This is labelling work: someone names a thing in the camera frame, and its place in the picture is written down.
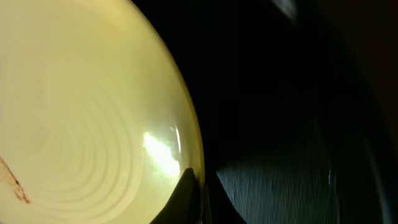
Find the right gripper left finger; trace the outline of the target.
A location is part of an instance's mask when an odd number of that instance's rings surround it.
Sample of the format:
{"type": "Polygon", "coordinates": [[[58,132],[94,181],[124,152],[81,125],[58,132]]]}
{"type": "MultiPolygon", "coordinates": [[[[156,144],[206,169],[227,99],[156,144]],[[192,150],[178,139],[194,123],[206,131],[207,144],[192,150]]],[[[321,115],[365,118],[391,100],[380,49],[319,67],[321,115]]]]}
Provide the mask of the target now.
{"type": "Polygon", "coordinates": [[[165,207],[150,224],[196,224],[199,214],[199,185],[193,169],[187,168],[165,207]]]}

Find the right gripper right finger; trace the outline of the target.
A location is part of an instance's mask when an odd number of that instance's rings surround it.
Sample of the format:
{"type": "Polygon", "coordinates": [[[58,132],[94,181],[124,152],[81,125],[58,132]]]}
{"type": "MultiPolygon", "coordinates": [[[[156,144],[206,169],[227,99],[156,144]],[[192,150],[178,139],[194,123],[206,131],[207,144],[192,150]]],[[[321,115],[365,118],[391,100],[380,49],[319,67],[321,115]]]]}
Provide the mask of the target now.
{"type": "Polygon", "coordinates": [[[231,203],[216,172],[207,172],[203,196],[206,224],[246,224],[231,203]]]}

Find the yellow plate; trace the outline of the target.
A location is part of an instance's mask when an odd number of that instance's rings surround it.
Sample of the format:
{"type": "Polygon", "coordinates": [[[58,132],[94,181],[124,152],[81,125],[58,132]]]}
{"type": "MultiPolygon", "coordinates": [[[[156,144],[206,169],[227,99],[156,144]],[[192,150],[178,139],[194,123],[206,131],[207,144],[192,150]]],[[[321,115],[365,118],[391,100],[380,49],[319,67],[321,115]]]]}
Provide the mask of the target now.
{"type": "Polygon", "coordinates": [[[205,179],[181,73],[131,1],[1,1],[1,222],[149,223],[205,179]]]}

